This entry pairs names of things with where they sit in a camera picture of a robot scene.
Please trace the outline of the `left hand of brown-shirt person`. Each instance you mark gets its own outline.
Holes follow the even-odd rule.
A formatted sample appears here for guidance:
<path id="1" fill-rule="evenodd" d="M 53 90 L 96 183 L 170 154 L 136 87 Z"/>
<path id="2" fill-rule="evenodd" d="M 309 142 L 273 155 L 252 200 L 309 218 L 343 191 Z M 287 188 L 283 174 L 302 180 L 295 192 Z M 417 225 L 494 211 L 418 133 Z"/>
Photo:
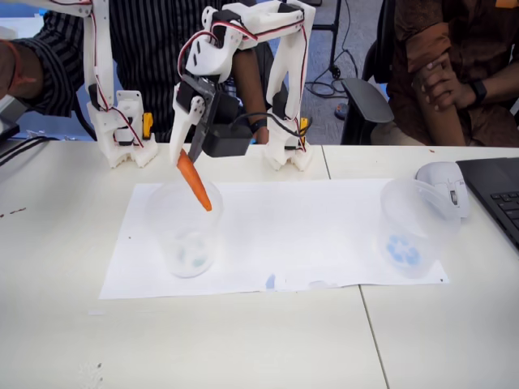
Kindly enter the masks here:
<path id="1" fill-rule="evenodd" d="M 447 53 L 415 73 L 413 88 L 418 101 L 431 105 L 436 111 L 443 111 L 451 106 L 464 109 L 476 101 L 472 87 L 457 78 Z"/>

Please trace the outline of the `right hand of striped-shirt person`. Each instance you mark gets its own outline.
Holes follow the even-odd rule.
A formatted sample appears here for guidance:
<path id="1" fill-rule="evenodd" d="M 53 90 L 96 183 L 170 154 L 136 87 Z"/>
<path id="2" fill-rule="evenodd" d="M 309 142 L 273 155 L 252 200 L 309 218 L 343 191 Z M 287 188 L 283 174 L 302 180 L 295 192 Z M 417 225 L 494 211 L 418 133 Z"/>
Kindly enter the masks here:
<path id="1" fill-rule="evenodd" d="M 10 41 L 1 40 L 0 98 L 15 88 L 18 78 L 17 52 Z"/>

